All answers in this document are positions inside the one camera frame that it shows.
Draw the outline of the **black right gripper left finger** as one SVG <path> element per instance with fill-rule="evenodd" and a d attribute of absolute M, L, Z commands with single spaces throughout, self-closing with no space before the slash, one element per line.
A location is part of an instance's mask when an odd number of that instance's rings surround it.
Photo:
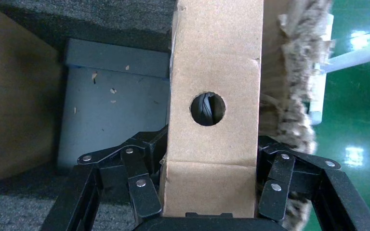
<path fill-rule="evenodd" d="M 42 224 L 42 231 L 90 231 L 106 189 L 132 206 L 137 225 L 158 217 L 162 205 L 153 179 L 167 150 L 168 126 L 138 132 L 119 146 L 77 159 L 62 192 Z"/>

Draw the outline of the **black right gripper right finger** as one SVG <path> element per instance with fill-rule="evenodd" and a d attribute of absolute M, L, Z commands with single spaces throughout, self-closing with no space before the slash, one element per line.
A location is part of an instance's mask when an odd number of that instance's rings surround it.
<path fill-rule="evenodd" d="M 257 181 L 263 185 L 258 213 L 281 223 L 289 193 L 310 200 L 323 231 L 370 231 L 370 209 L 341 165 L 294 151 L 268 136 L 258 138 Z"/>

